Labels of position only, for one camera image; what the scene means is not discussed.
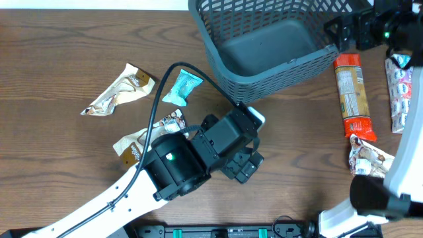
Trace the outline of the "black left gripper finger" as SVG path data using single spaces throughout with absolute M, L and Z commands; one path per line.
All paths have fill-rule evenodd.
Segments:
M 221 169 L 221 172 L 229 179 L 234 179 L 247 161 L 246 155 L 235 155 L 228 163 Z
M 257 171 L 264 158 L 259 152 L 251 154 L 240 154 L 239 155 L 239 171 L 235 178 L 236 180 L 244 184 L 251 178 L 251 176 Z

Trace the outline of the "multicolour tissue pack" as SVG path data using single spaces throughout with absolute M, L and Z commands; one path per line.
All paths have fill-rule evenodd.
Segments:
M 403 69 L 410 56 L 393 54 L 385 60 L 389 98 L 391 105 L 392 132 L 401 134 L 404 130 L 412 95 L 413 67 Z

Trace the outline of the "orange cracker sleeve package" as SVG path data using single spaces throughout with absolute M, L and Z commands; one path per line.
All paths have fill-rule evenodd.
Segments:
M 364 86 L 359 54 L 341 54 L 334 61 L 334 72 L 345 136 L 376 141 Z

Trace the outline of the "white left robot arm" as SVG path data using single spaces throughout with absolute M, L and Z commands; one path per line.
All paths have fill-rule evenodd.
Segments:
M 261 113 L 239 104 L 220 120 L 210 114 L 199 126 L 160 136 L 146 158 L 110 188 L 27 237 L 108 237 L 135 218 L 195 191 L 214 171 L 245 183 L 262 162 L 256 150 L 264 123 Z

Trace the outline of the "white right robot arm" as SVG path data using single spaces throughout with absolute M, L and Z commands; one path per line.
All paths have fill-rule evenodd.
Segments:
M 381 44 L 412 53 L 412 97 L 408 121 L 397 154 L 383 178 L 356 175 L 350 196 L 308 222 L 303 237 L 382 237 L 380 226 L 401 219 L 422 218 L 422 12 L 415 1 L 375 1 L 364 10 L 336 17 L 324 25 L 340 52 L 354 40 L 358 50 Z

